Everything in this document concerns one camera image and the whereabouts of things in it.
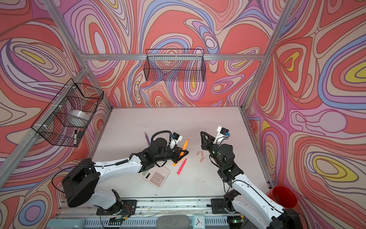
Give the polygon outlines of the purple pen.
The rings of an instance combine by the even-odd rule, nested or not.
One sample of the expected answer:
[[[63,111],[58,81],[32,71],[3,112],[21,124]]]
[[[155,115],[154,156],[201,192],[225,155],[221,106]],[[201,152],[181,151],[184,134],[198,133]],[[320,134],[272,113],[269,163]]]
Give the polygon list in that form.
[[[149,136],[148,136],[147,132],[144,132],[144,136],[145,136],[145,139],[146,139],[146,141],[147,141],[148,146],[150,146],[151,141],[150,141],[150,138],[149,138]]]

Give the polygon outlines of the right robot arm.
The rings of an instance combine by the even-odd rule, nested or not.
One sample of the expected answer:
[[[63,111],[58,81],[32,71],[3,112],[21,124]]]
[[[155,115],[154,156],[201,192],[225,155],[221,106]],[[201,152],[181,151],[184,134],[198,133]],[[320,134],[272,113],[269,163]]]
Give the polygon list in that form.
[[[227,134],[213,137],[200,132],[201,148],[209,152],[223,183],[231,188],[224,194],[223,209],[240,213],[259,229],[302,229],[299,214],[292,208],[286,209],[257,188],[235,163],[233,146],[221,144]]]

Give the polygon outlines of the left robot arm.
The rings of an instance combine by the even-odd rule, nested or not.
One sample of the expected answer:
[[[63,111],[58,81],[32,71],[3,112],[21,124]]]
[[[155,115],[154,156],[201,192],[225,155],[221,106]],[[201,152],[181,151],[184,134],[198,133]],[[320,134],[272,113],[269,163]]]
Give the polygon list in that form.
[[[122,208],[121,198],[116,190],[105,188],[104,182],[127,174],[148,171],[158,162],[166,163],[170,160],[177,163],[188,154],[188,150],[170,148],[164,138],[157,138],[148,148],[131,154],[128,158],[107,162],[84,159],[62,180],[67,205],[76,208],[91,204],[116,212]]]

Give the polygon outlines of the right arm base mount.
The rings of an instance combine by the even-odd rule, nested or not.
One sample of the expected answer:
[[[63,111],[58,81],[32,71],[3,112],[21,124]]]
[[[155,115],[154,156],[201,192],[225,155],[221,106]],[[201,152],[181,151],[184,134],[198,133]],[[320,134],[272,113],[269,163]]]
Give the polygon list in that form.
[[[236,190],[227,191],[222,198],[212,198],[211,203],[207,207],[211,208],[213,214],[236,214],[233,201],[237,196],[240,196]]]

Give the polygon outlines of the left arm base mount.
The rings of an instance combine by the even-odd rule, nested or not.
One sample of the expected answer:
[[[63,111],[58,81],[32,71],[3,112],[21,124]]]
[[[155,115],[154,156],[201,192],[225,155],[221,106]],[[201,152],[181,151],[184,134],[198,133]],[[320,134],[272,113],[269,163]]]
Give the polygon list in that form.
[[[124,217],[130,217],[135,214],[137,200],[136,199],[124,199],[122,200],[116,190],[112,190],[116,203],[108,209],[98,207],[96,215],[107,216],[107,215],[120,215]]]

